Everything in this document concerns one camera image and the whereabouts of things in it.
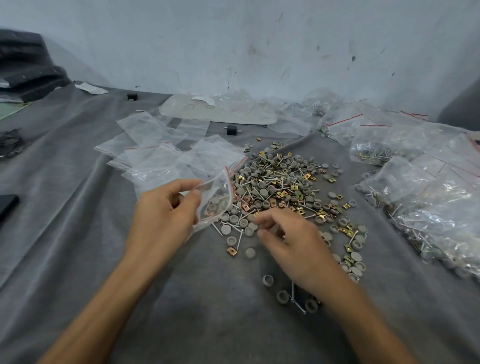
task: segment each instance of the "black smartphone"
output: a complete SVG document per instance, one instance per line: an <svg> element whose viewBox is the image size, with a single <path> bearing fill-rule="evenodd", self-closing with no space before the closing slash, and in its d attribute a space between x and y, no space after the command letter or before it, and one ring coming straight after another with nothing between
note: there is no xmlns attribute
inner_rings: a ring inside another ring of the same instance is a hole
<svg viewBox="0 0 480 364"><path fill-rule="evenodd" d="M19 202L20 198L15 194L0 195L0 223L7 218L8 214Z"/></svg>

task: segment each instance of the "person's left arm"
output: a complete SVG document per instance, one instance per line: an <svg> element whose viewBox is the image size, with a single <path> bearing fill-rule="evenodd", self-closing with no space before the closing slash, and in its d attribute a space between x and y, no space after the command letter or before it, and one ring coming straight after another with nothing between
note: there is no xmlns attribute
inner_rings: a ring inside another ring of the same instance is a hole
<svg viewBox="0 0 480 364"><path fill-rule="evenodd" d="M104 363L155 275L189 237L201 194L199 180L176 180L142 194L124 255L83 311L39 364ZM182 191L191 190L185 197Z"/></svg>

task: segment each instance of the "forearm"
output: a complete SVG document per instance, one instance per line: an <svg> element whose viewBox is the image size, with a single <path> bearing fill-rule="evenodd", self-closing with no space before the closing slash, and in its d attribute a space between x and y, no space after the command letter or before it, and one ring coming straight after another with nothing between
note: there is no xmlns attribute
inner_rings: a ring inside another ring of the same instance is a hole
<svg viewBox="0 0 480 364"><path fill-rule="evenodd" d="M150 280L138 265L121 261L39 364L104 363Z"/></svg>
<svg viewBox="0 0 480 364"><path fill-rule="evenodd" d="M343 328L360 362L416 364L365 292L346 275L336 280L325 306Z"/></svg>

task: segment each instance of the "table surface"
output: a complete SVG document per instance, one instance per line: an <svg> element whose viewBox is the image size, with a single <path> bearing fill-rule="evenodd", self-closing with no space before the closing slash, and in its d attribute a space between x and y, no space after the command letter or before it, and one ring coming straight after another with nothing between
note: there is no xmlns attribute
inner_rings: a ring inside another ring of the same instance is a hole
<svg viewBox="0 0 480 364"><path fill-rule="evenodd" d="M93 96L69 85L0 121L0 130L22 127L30 143L0 164L0 194L21 199L0 227L1 363L35 362L119 261L136 196L132 183L93 147L122 131L116 120L168 98L138 93L129 102L126 93L110 89ZM335 184L319 179L316 186L324 199L334 191L357 200L346 214L369 229L360 284L390 327L422 363L480 362L478 285L439 264L422 263L350 187L371 166L351 162L341 145L318 133L295 141L243 126L241 134L227 136L225 125L211 123L207 135L218 133L240 146L251 142L254 151L281 141L290 143L284 151L338 163L345 174ZM343 254L346 239L335 236L332 252ZM253 260L245 257L248 247L257 251ZM244 237L235 258L226 248L212 227L193 235L136 307L111 362L357 362L324 308L304 316L294 305L276 302L289 280L257 237ZM270 289L262 285L264 274L275 278Z"/></svg>

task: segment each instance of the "hand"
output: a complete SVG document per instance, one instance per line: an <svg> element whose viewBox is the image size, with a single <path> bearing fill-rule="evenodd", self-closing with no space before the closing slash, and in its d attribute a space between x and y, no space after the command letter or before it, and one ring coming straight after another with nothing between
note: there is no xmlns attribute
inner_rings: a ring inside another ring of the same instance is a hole
<svg viewBox="0 0 480 364"><path fill-rule="evenodd" d="M202 194L200 180L175 180L140 197L125 243L123 260L134 262L152 278L187 240ZM182 191L190 191L185 197Z"/></svg>
<svg viewBox="0 0 480 364"><path fill-rule="evenodd" d="M317 227L301 215L287 208L272 208L260 212L255 223L260 227L258 236L283 271L318 299L324 302L331 289L349 280ZM275 224L279 225L276 236L268 231Z"/></svg>

